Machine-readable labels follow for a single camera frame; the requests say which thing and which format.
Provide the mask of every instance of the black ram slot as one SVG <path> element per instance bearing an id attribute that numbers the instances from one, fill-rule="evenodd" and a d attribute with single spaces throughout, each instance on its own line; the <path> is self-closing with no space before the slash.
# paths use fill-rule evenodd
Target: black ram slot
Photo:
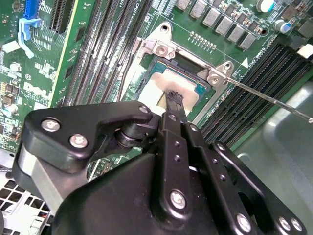
<path id="1" fill-rule="evenodd" d="M 290 58 L 288 57 L 289 52 L 283 51 L 281 53 L 282 56 L 276 57 L 272 62 L 271 66 L 268 67 L 268 69 L 262 74 L 262 76 L 258 77 L 258 80 L 254 86 L 255 89 L 261 91 L 262 93 L 268 94 L 264 91 L 264 87 L 267 84 L 274 84 L 275 79 L 274 75 L 277 74 L 280 69 L 285 65 L 287 60 Z M 219 123 L 219 125 L 216 125 L 214 129 L 212 129 L 210 132 L 208 132 L 208 136 L 215 136 L 216 138 L 225 130 L 225 128 L 231 124 L 237 116 L 239 116 L 244 110 L 246 106 L 253 106 L 252 103 L 253 97 L 255 95 L 244 92 L 242 96 L 238 99 L 236 104 L 233 104 L 232 108 L 229 110 L 229 113 L 231 115 L 228 115 L 227 117 L 223 118 L 222 123 Z"/>
<path id="2" fill-rule="evenodd" d="M 257 79 L 257 74 L 260 74 L 263 70 L 268 67 L 277 55 L 281 53 L 283 47 L 275 45 L 270 47 L 264 55 L 259 59 L 259 61 L 254 65 L 253 69 L 250 69 L 246 76 L 241 80 L 247 86 L 252 86 L 254 81 Z M 208 132 L 226 116 L 229 109 L 236 103 L 237 99 L 243 95 L 245 91 L 241 88 L 235 87 L 228 98 L 220 105 L 220 107 L 215 111 L 213 116 L 209 118 L 206 123 L 202 126 L 202 134 L 207 136 Z"/>
<path id="3" fill-rule="evenodd" d="M 311 70 L 311 66 L 306 64 L 303 65 L 301 71 L 296 71 L 295 73 L 293 73 L 293 75 L 291 75 L 291 77 L 295 76 L 295 77 L 300 77 L 302 78 L 307 72 L 309 72 Z M 298 79 L 296 80 L 290 80 L 287 84 L 285 84 L 285 87 L 283 90 L 280 90 L 280 93 L 277 95 L 277 99 L 280 99 L 281 97 L 284 96 L 284 94 L 286 92 L 288 92 L 296 83 L 298 82 Z M 260 107 L 258 109 L 257 112 L 253 113 L 252 115 L 254 115 L 254 119 L 251 121 L 252 123 L 244 123 L 242 127 L 240 127 L 241 132 L 240 133 L 233 133 L 232 136 L 228 137 L 225 141 L 226 144 L 228 144 L 229 146 L 232 146 L 242 135 L 244 135 L 252 126 L 254 123 L 257 123 L 258 120 L 260 120 L 265 114 L 266 112 L 271 109 L 274 105 L 269 103 L 269 102 L 265 102 L 262 104 L 262 107 Z"/>
<path id="4" fill-rule="evenodd" d="M 58 34 L 66 31 L 74 0 L 55 0 L 50 21 L 50 29 Z"/>
<path id="5" fill-rule="evenodd" d="M 308 60 L 280 42 L 276 40 L 241 81 L 276 99 L 281 99 L 312 68 Z M 236 87 L 201 131 L 207 142 L 219 140 L 232 146 L 272 107 L 273 104 Z"/>

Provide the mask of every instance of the pcie slot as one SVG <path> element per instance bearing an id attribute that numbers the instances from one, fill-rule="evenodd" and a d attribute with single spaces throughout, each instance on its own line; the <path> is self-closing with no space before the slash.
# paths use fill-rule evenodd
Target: pcie slot
<path id="1" fill-rule="evenodd" d="M 144 21 L 147 13 L 149 12 L 149 10 L 151 8 L 152 3 L 153 3 L 153 0 L 146 0 L 144 2 L 144 4 L 142 4 L 140 6 L 140 8 L 138 9 L 140 14 L 139 14 L 136 22 L 139 22 L 139 23 L 135 24 L 134 28 L 130 32 L 130 36 L 131 37 L 127 41 L 125 40 L 124 43 L 123 43 L 122 53 L 119 54 L 119 58 L 116 61 L 116 63 L 114 64 L 113 71 L 110 74 L 111 76 L 109 75 L 109 77 L 108 77 L 108 82 L 106 83 L 105 91 L 103 92 L 103 95 L 101 97 L 101 102 L 107 102 L 108 101 L 108 98 L 111 95 L 112 90 L 113 90 L 112 84 L 115 84 L 117 82 L 118 77 L 119 77 L 119 72 L 120 72 L 119 68 L 127 60 L 128 56 L 129 56 L 129 53 L 132 50 L 133 45 L 134 45 L 134 43 L 136 41 L 138 32 L 139 32 L 139 30 L 141 28 L 141 22 Z M 127 73 L 127 71 L 128 71 L 127 68 L 129 68 L 131 62 L 132 62 L 132 57 L 129 57 L 128 58 L 128 64 L 127 64 L 128 66 L 126 67 L 124 73 Z M 123 79 L 121 80 L 121 84 L 120 84 L 119 89 L 120 89 L 120 91 L 119 91 L 119 93 L 120 93 L 121 90 L 123 89 Z"/>
<path id="2" fill-rule="evenodd" d="M 258 60 L 255 68 L 253 70 L 249 70 L 246 75 L 241 80 L 247 86 L 252 86 L 256 81 L 256 74 L 262 73 L 272 60 L 276 58 L 282 52 L 283 48 L 279 45 L 274 47 L 270 47 L 265 54 Z M 228 96 L 228 98 L 220 105 L 220 107 L 215 111 L 211 118 L 209 118 L 203 125 L 201 132 L 204 136 L 210 131 L 210 129 L 214 128 L 228 113 L 229 109 L 234 105 L 234 100 L 238 100 L 240 96 L 242 96 L 244 91 L 238 87 L 234 88 L 233 92 Z"/>
<path id="3" fill-rule="evenodd" d="M 306 65 L 302 71 L 300 73 L 298 73 L 298 75 L 295 75 L 295 76 L 299 76 L 299 78 L 302 78 L 308 71 L 310 71 L 311 69 L 311 66 L 309 65 Z M 297 82 L 299 81 L 299 79 L 297 80 L 291 80 L 289 82 L 289 84 L 283 89 L 281 90 L 279 96 L 278 96 L 278 99 L 280 99 L 287 91 L 289 91 Z M 271 104 L 271 103 L 268 103 L 268 102 L 264 102 L 263 104 L 263 108 L 259 111 L 259 113 L 256 115 L 256 120 L 259 120 L 261 119 L 265 114 L 266 112 L 272 108 L 274 105 Z M 233 134 L 231 137 L 229 137 L 225 142 L 228 146 L 232 146 L 237 140 L 239 140 L 239 138 L 245 134 L 249 129 L 251 128 L 251 125 L 249 124 L 245 124 L 245 128 L 240 132 L 240 133 L 236 133 L 236 134 Z"/>
<path id="4" fill-rule="evenodd" d="M 100 28 L 103 24 L 108 6 L 110 4 L 109 0 L 105 1 L 104 11 L 102 12 L 101 10 L 102 2 L 103 0 L 97 0 L 95 4 L 94 13 L 92 15 L 88 27 L 88 32 L 86 34 L 83 50 L 79 55 L 79 59 L 77 61 L 77 66 L 72 78 L 72 82 L 64 100 L 65 106 L 73 104 L 72 101 L 75 99 L 78 93 L 78 85 L 81 84 L 83 80 L 83 74 L 87 69 L 88 61 L 92 56 L 94 45 L 97 41 Z"/>
<path id="5" fill-rule="evenodd" d="M 72 12 L 74 0 L 55 0 L 50 21 L 50 29 L 58 34 L 65 32 Z"/>
<path id="6" fill-rule="evenodd" d="M 280 53 L 280 57 L 274 58 L 270 63 L 270 67 L 264 73 L 259 74 L 257 76 L 257 84 L 254 85 L 254 88 L 258 91 L 261 91 L 267 95 L 267 92 L 264 91 L 264 87 L 270 82 L 271 84 L 275 84 L 275 82 L 279 82 L 274 79 L 274 75 L 277 74 L 284 64 L 290 59 L 289 51 L 284 50 Z M 216 138 L 221 135 L 221 133 L 230 125 L 237 115 L 242 112 L 246 108 L 246 106 L 253 106 L 251 103 L 255 95 L 244 91 L 243 95 L 233 103 L 232 108 L 229 110 L 230 115 L 227 118 L 224 118 L 219 125 L 216 125 L 214 129 L 207 133 L 208 136 L 215 136 Z"/>
<path id="7" fill-rule="evenodd" d="M 123 32 L 125 32 L 126 25 L 130 21 L 135 3 L 136 3 L 135 0 L 130 0 L 127 3 L 127 7 L 126 7 L 125 11 L 122 12 L 123 18 L 122 18 L 121 22 L 119 23 L 119 25 L 116 25 L 114 27 L 114 30 L 113 30 L 114 34 L 112 34 L 112 36 L 110 38 L 110 44 L 107 47 L 107 49 L 109 49 L 109 51 L 106 53 L 106 56 L 105 56 L 105 58 L 107 60 L 110 60 L 115 53 L 115 50 L 116 50 L 116 47 L 118 45 L 118 42 L 120 41 L 121 35 Z M 109 68 L 109 64 L 110 64 L 110 61 L 108 63 L 103 63 L 101 70 L 99 71 L 99 73 L 96 76 L 96 79 L 93 80 L 93 82 L 91 84 L 91 93 L 90 93 L 91 97 L 88 99 L 88 103 L 94 103 L 95 102 L 95 99 L 98 95 L 99 89 L 105 80 L 106 73 L 107 73 L 108 68 Z"/>
<path id="8" fill-rule="evenodd" d="M 98 74 L 100 72 L 101 65 L 105 61 L 107 53 L 108 53 L 108 49 L 110 48 L 110 43 L 113 39 L 112 36 L 114 35 L 116 29 L 118 28 L 120 19 L 122 18 L 122 15 L 123 15 L 123 12 L 124 12 L 126 5 L 127 5 L 127 2 L 125 2 L 121 6 L 119 15 L 118 15 L 116 21 L 113 22 L 113 18 L 117 12 L 119 2 L 115 1 L 115 0 L 112 1 L 112 4 L 110 5 L 110 8 L 109 8 L 109 12 L 107 14 L 105 22 L 101 28 L 99 37 L 97 39 L 96 46 L 93 50 L 94 55 L 89 58 L 88 69 L 83 74 L 84 80 L 79 86 L 78 95 L 76 96 L 76 99 L 74 102 L 75 105 L 84 103 L 83 98 L 84 98 L 84 95 L 86 94 L 86 90 L 87 90 L 89 83 L 91 83 L 91 87 L 93 87 L 94 84 L 96 83 L 96 79 L 97 79 Z M 101 47 L 103 47 L 105 43 L 106 43 L 106 48 L 104 50 Z"/>

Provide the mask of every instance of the green circuit board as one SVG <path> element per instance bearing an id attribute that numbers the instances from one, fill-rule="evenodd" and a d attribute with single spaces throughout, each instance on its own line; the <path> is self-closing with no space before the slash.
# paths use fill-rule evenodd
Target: green circuit board
<path id="1" fill-rule="evenodd" d="M 276 0 L 271 11 L 261 13 L 256 9 L 257 0 L 221 0 L 218 4 L 216 1 L 219 0 L 185 1 L 188 5 L 182 10 L 177 7 L 179 0 L 72 0 L 66 30 L 60 33 L 51 29 L 55 17 L 54 6 L 58 1 L 40 0 L 38 18 L 41 25 L 31 27 L 30 40 L 25 41 L 34 57 L 28 58 L 22 48 L 0 51 L 1 110 L 6 108 L 7 98 L 12 99 L 12 96 L 18 107 L 10 117 L 0 112 L 0 147 L 17 151 L 23 119 L 32 110 L 116 101 L 127 62 L 127 59 L 121 58 L 127 54 L 126 48 L 132 45 L 129 39 L 137 36 L 143 41 L 163 22 L 168 22 L 172 27 L 173 43 L 213 67 L 231 61 L 234 65 L 231 77 L 240 81 L 281 34 L 275 29 L 275 22 L 284 19 L 291 27 L 285 35 L 289 38 L 299 36 L 299 28 L 303 21 L 310 18 L 307 12 L 313 7 L 310 0 L 297 1 L 297 4 L 293 0 Z M 199 2 L 204 8 L 195 17 L 193 11 Z M 220 20 L 215 22 L 215 26 L 209 27 L 203 22 L 212 9 L 219 14 Z M 1 48 L 13 41 L 18 43 L 19 20 L 24 12 L 23 0 L 2 3 Z M 247 47 L 240 45 L 240 40 L 230 41 L 230 31 L 224 35 L 218 33 L 217 27 L 224 24 L 222 19 L 227 19 L 232 27 L 239 26 L 243 35 L 250 35 L 254 39 L 252 45 Z M 149 70 L 154 68 L 157 60 L 154 54 L 142 57 L 139 66 L 132 70 L 133 76 L 122 100 L 138 99 L 143 77 L 162 72 Z M 312 73 L 310 71 L 303 76 L 282 100 L 287 100 L 296 92 Z M 18 91 L 13 93 L 11 87 Z M 198 127 L 204 126 L 233 88 L 231 84 L 227 86 L 201 117 Z M 214 93 L 215 90 L 209 85 L 203 93 L 199 93 L 200 99 L 187 117 L 189 121 L 195 119 Z M 269 110 L 262 121 L 270 117 L 275 109 Z M 247 131 L 234 146 L 248 138 L 253 130 Z M 102 174 L 103 168 L 111 169 L 138 153 L 140 150 L 137 149 L 123 156 L 114 155 L 92 163 L 89 166 L 90 174 L 93 172 L 91 177 Z"/>
<path id="2" fill-rule="evenodd" d="M 25 116 L 36 109 L 55 107 L 53 97 L 65 95 L 66 68 L 76 61 L 82 40 L 75 41 L 78 29 L 88 24 L 94 1 L 77 0 L 72 9 L 68 29 L 58 34 L 49 29 L 54 0 L 41 1 L 38 15 L 42 20 L 40 28 L 31 28 L 30 40 L 25 44 L 35 54 L 31 59 L 21 48 L 6 53 L 0 52 L 1 108 L 3 97 L 12 94 L 18 111 L 11 117 L 0 112 L 0 147 L 16 152 Z M 19 19 L 23 18 L 25 1 L 7 1 L 0 8 L 0 47 L 18 41 Z M 6 86 L 12 85 L 18 92 L 10 92 Z"/>

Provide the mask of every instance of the capacitor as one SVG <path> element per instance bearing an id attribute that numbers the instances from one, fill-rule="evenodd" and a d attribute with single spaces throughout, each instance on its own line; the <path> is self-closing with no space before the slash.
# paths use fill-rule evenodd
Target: capacitor
<path id="1" fill-rule="evenodd" d="M 7 117 L 11 117 L 13 114 L 16 114 L 18 110 L 19 108 L 17 107 L 16 104 L 10 104 L 6 106 L 4 109 L 2 109 L 2 113 Z"/>
<path id="2" fill-rule="evenodd" d="M 276 20 L 274 23 L 274 29 L 280 33 L 287 33 L 291 29 L 291 24 L 284 20 Z"/>
<path id="3" fill-rule="evenodd" d="M 259 12 L 270 12 L 275 6 L 274 0 L 258 0 L 256 3 L 256 9 Z"/>

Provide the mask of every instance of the metal screw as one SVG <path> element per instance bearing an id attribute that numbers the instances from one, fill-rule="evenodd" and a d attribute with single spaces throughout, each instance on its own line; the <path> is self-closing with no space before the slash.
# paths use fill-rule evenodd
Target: metal screw
<path id="1" fill-rule="evenodd" d="M 224 65 L 224 70 L 229 71 L 231 69 L 231 64 L 227 63 Z"/>
<path id="2" fill-rule="evenodd" d="M 53 119 L 46 119 L 41 123 L 41 127 L 50 132 L 55 132 L 61 128 L 60 124 Z"/>
<path id="3" fill-rule="evenodd" d="M 213 78 L 211 82 L 212 82 L 212 84 L 217 84 L 217 83 L 218 83 L 218 81 L 219 81 L 219 79 L 218 79 L 218 78 Z"/>
<path id="4" fill-rule="evenodd" d="M 225 147 L 223 145 L 221 145 L 220 143 L 217 144 L 217 147 L 222 150 L 222 151 L 225 151 Z"/>
<path id="5" fill-rule="evenodd" d="M 245 232 L 250 232 L 251 231 L 251 225 L 247 218 L 243 214 L 238 214 L 236 216 L 237 222 L 242 230 Z"/>
<path id="6" fill-rule="evenodd" d="M 298 231 L 302 231 L 302 227 L 296 219 L 292 218 L 291 223 L 295 227 L 295 229 L 297 229 Z"/>
<path id="7" fill-rule="evenodd" d="M 190 125 L 191 130 L 197 131 L 198 129 L 194 125 Z"/>
<path id="8" fill-rule="evenodd" d="M 171 192 L 171 202 L 173 203 L 174 207 L 177 209 L 184 209 L 186 206 L 186 200 L 184 196 L 178 191 Z"/>
<path id="9" fill-rule="evenodd" d="M 83 135 L 75 134 L 69 138 L 69 143 L 75 148 L 85 148 L 88 144 L 88 141 Z"/>
<path id="10" fill-rule="evenodd" d="M 171 120 L 176 121 L 176 117 L 175 117 L 173 114 L 170 114 L 168 117 L 169 117 Z"/>
<path id="11" fill-rule="evenodd" d="M 148 109 L 145 106 L 139 106 L 139 110 L 145 114 L 148 113 Z"/>
<path id="12" fill-rule="evenodd" d="M 291 229 L 291 228 L 290 228 L 290 225 L 289 225 L 289 223 L 288 223 L 283 217 L 279 217 L 278 220 L 279 220 L 281 226 L 282 226 L 285 230 L 290 231 L 290 229 Z"/>

